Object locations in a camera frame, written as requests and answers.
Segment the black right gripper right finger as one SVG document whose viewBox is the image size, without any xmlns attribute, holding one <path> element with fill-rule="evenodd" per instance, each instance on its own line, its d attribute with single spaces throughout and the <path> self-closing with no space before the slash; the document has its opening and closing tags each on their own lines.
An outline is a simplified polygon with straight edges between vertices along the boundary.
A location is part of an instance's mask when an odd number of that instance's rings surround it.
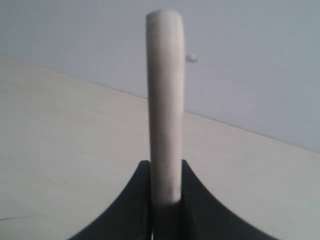
<svg viewBox="0 0 320 240">
<path fill-rule="evenodd" d="M 182 160 L 181 240 L 274 240 L 224 206 Z"/>
</svg>

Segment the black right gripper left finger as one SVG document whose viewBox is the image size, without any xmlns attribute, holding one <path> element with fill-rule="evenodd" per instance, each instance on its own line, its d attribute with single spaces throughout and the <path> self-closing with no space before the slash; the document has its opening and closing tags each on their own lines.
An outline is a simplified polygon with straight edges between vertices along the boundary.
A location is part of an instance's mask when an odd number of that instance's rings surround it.
<svg viewBox="0 0 320 240">
<path fill-rule="evenodd" d="M 72 240 L 150 240 L 152 238 L 150 162 L 140 161 L 125 188 Z"/>
</svg>

